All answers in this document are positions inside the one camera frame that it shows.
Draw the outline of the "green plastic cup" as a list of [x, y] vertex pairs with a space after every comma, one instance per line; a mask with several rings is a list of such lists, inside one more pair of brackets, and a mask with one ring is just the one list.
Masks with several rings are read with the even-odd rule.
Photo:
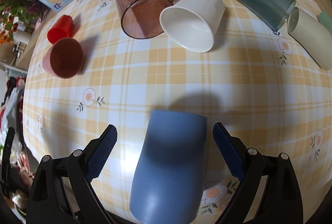
[[325, 11], [318, 15], [318, 21], [332, 34], [332, 18]]

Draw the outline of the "beige plastic cup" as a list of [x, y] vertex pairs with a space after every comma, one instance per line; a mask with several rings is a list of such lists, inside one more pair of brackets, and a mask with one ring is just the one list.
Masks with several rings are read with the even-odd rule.
[[302, 9], [294, 7], [287, 30], [322, 69], [331, 70], [331, 33], [327, 28]]

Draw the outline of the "yellow checkered tablecloth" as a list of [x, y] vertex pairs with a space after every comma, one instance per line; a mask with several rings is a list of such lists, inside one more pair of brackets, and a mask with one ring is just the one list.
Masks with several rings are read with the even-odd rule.
[[74, 37], [86, 58], [71, 79], [44, 71], [55, 19], [45, 23], [23, 104], [24, 138], [33, 156], [66, 157], [107, 125], [116, 126], [118, 141], [92, 185], [108, 211], [134, 221], [129, 197], [150, 112], [196, 113], [210, 126], [223, 123], [262, 154], [287, 153], [309, 219], [331, 186], [331, 72], [286, 27], [273, 32], [237, 0], [222, 1], [226, 10], [207, 53], [188, 51], [165, 34], [128, 37], [115, 0], [74, 0], [57, 13], [78, 25]]

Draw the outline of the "pink blossom branches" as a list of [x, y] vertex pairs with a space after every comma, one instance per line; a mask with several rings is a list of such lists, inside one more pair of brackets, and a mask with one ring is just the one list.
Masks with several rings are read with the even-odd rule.
[[1, 0], [1, 44], [12, 42], [18, 23], [28, 25], [42, 15], [43, 9], [38, 0]]

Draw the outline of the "blue plastic cup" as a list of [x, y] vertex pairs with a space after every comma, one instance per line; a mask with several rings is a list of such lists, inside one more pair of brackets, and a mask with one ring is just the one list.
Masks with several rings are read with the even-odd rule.
[[191, 223], [204, 189], [207, 118], [154, 110], [134, 173], [129, 208], [141, 223]]

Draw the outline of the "transparent brown cup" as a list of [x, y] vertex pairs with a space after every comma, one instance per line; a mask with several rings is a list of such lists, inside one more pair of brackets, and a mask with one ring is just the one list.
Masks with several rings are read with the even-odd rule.
[[161, 12], [173, 5], [171, 0], [115, 0], [122, 30], [133, 39], [150, 39], [163, 29]]

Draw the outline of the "small white bottle vase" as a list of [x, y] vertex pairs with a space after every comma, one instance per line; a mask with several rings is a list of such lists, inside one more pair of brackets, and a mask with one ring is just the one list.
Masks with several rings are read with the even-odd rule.
[[13, 39], [17, 43], [29, 44], [31, 36], [32, 35], [30, 33], [18, 29]]

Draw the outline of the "wooden sideboard cabinet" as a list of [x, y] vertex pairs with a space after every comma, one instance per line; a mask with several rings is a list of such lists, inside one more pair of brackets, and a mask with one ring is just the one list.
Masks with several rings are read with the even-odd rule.
[[14, 43], [1, 44], [1, 70], [4, 69], [5, 64], [15, 66], [19, 69], [28, 70], [40, 33], [54, 15], [56, 15], [56, 13], [52, 10], [46, 12], [41, 25], [32, 31], [30, 41], [24, 47], [20, 57], [17, 56], [17, 53], [13, 52]]

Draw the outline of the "red plastic cup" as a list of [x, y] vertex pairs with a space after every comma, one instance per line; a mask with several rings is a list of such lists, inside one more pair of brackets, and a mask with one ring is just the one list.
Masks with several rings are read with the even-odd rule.
[[58, 40], [73, 36], [73, 18], [69, 15], [62, 15], [47, 32], [47, 39], [51, 44]]

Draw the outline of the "pink plastic cup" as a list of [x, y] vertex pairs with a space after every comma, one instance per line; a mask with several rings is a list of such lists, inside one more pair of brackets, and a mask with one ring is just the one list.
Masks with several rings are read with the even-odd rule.
[[43, 58], [44, 70], [54, 77], [70, 79], [77, 75], [84, 63], [81, 44], [73, 38], [63, 38], [53, 44]]

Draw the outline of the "white plastic cup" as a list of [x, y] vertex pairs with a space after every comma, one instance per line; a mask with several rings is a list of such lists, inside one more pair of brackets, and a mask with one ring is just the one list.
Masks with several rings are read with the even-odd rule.
[[180, 0], [165, 8], [159, 21], [165, 34], [176, 44], [192, 52], [205, 53], [214, 45], [225, 9], [222, 0]]

